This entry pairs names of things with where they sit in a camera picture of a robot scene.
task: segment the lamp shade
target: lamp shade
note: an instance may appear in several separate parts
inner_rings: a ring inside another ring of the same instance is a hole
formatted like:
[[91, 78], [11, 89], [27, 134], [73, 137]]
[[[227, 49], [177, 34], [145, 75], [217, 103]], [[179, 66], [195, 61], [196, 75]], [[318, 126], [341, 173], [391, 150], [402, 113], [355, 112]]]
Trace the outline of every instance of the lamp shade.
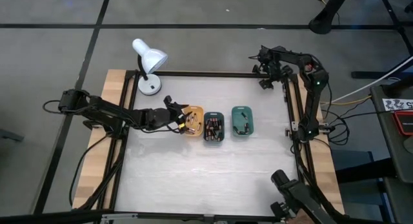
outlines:
[[155, 72], [168, 59], [165, 52], [149, 48], [142, 39], [135, 39], [132, 47], [142, 57], [143, 70], [147, 74]]

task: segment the red device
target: red device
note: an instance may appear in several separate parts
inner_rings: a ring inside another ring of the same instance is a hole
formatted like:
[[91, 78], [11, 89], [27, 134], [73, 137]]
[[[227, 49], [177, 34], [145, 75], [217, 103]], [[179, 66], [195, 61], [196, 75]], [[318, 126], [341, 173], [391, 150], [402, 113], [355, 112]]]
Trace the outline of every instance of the red device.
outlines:
[[400, 134], [413, 136], [413, 112], [396, 111], [393, 116]]

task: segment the white desk lamp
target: white desk lamp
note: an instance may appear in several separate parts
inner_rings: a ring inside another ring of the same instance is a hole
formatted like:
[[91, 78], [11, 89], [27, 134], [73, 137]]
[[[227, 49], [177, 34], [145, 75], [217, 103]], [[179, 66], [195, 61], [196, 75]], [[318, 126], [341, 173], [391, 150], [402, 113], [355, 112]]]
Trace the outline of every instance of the white desk lamp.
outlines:
[[137, 63], [142, 74], [137, 87], [144, 95], [154, 95], [159, 92], [162, 84], [160, 78], [152, 73], [168, 59], [168, 55], [161, 50], [149, 48], [142, 39], [135, 39], [132, 47], [138, 53]]

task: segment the white cable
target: white cable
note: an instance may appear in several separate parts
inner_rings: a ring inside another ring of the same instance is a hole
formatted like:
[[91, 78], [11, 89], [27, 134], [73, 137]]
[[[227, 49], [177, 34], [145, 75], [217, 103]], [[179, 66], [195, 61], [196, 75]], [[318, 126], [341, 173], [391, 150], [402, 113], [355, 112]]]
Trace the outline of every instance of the white cable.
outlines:
[[385, 74], [384, 76], [382, 76], [381, 78], [377, 79], [376, 81], [371, 82], [371, 83], [369, 83], [368, 85], [366, 85], [366, 86], [364, 86], [364, 87], [362, 87], [362, 88], [359, 88], [359, 89], [357, 89], [357, 90], [354, 91], [354, 92], [351, 92], [351, 93], [349, 93], [349, 94], [347, 94], [347, 95], [344, 95], [344, 96], [342, 96], [342, 97], [339, 97], [339, 98], [337, 98], [337, 99], [334, 99], [334, 100], [331, 101], [331, 103], [337, 102], [337, 101], [342, 100], [342, 99], [344, 99], [344, 98], [346, 98], [346, 97], [348, 97], [348, 96], [351, 96], [351, 95], [353, 95], [353, 94], [355, 94], [355, 93], [357, 93], [357, 92], [360, 92], [360, 91], [362, 91], [362, 90], [365, 89], [365, 88], [371, 87], [371, 86], [374, 85], [375, 83], [377, 83], [377, 82], [385, 79], [387, 76], [391, 75], [393, 72], [399, 70], [399, 68], [403, 67], [405, 64], [407, 64], [408, 62], [410, 62], [412, 59], [413, 59], [413, 56], [410, 57], [410, 58], [408, 58], [408, 59], [407, 59], [406, 61], [404, 61], [402, 64], [400, 64], [400, 65], [397, 66], [395, 69], [393, 69], [391, 72]]

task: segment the lamp base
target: lamp base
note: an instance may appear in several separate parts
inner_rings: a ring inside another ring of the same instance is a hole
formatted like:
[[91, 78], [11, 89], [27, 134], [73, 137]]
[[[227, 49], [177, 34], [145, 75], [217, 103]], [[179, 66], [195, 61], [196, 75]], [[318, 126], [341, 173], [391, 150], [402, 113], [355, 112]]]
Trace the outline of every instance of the lamp base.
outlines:
[[148, 77], [148, 80], [145, 80], [143, 77], [141, 77], [137, 82], [137, 87], [139, 88], [139, 90], [147, 96], [158, 93], [162, 87], [160, 78], [153, 74], [146, 76]]

